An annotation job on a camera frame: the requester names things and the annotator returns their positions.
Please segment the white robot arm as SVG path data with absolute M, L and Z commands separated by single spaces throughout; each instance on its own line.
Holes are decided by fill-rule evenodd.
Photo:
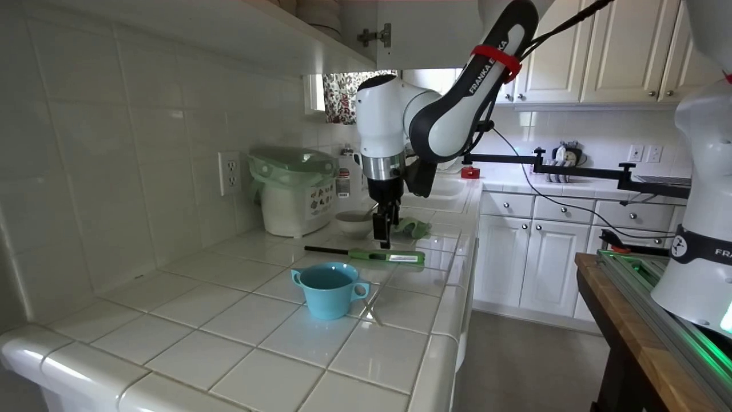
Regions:
M 380 74 L 357 87 L 357 139 L 374 236 L 389 247 L 401 223 L 401 200 L 432 193 L 440 163 L 472 146 L 480 114 L 511 80 L 552 0 L 488 0 L 488 30 L 461 70 L 443 70 L 440 86 L 417 75 Z

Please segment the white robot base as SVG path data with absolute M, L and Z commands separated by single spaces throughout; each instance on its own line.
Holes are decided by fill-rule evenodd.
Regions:
M 720 78 L 688 94 L 675 112 L 694 179 L 670 244 L 670 263 L 653 292 L 666 311 L 732 336 L 732 0 L 685 0 L 694 44 Z

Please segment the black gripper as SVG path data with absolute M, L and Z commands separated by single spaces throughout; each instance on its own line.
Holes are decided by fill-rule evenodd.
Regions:
M 389 234 L 396 234 L 401 223 L 401 198 L 404 198 L 404 182 L 368 182 L 368 198 L 376 202 L 374 208 L 374 238 L 380 244 L 389 244 Z

